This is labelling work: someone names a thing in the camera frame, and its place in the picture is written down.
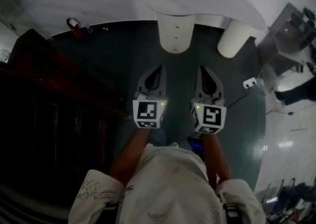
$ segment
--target white shirt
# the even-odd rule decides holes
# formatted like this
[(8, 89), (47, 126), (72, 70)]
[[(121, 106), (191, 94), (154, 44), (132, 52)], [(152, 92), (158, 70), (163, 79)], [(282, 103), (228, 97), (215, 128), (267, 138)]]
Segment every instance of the white shirt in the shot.
[[(219, 190), (223, 201), (239, 207), (244, 220), (265, 223), (261, 205), (245, 181), (225, 181)], [(147, 145), (126, 189), (114, 178), (90, 170), (70, 211), (69, 223), (95, 223), (106, 207), (120, 200), (120, 224), (220, 224), (226, 219), (203, 161), (181, 148)]]

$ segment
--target power strip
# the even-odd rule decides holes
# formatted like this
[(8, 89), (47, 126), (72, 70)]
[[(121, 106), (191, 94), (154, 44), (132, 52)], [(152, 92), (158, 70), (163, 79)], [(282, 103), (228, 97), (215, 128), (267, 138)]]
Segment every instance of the power strip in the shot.
[(245, 89), (250, 88), (251, 86), (254, 86), (255, 84), (257, 84), (257, 80), (254, 77), (250, 78), (242, 83), (242, 85)]

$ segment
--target white cylindrical pedestal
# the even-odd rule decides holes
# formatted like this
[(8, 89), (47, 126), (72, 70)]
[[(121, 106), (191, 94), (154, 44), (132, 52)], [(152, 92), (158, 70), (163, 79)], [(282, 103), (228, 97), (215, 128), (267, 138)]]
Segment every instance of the white cylindrical pedestal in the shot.
[(250, 25), (230, 20), (217, 49), (225, 58), (233, 58), (252, 34)]
[(187, 50), (191, 43), (196, 15), (169, 16), (157, 12), (160, 44), (171, 53)]

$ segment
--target white floor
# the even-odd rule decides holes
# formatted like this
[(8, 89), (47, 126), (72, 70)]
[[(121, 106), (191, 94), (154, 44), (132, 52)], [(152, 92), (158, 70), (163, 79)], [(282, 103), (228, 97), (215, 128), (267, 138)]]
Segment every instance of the white floor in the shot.
[[(272, 87), (279, 91), (290, 90), (309, 80), (312, 74), (305, 66), (302, 74), (288, 71), (284, 74), (285, 77), (277, 78), (271, 68), (266, 66), (263, 75), (267, 114), (263, 158), (255, 188), (259, 198), (272, 181), (284, 179), (284, 184), (289, 184), (291, 179), (295, 178), (295, 184), (305, 182), (312, 185), (316, 177), (316, 105), (313, 105), (315, 103), (303, 100), (284, 107), (270, 94)], [(289, 116), (269, 112), (271, 110), (284, 113), (298, 112)]]

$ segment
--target person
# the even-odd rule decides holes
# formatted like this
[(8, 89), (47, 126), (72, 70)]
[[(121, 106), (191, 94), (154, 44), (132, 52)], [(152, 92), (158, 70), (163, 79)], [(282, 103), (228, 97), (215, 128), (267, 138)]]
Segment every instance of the person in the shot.
[(147, 144), (150, 132), (134, 131), (109, 175), (88, 171), (71, 208), (70, 224), (93, 224), (119, 201), (120, 224), (229, 223), (223, 205), (237, 207), (242, 222), (233, 223), (266, 222), (248, 184), (232, 179), (216, 135), (203, 135), (204, 164), (191, 151)]
[(292, 90), (276, 91), (271, 89), (271, 94), (278, 102), (282, 102), (284, 105), (290, 105), (304, 99), (316, 101), (316, 77)]

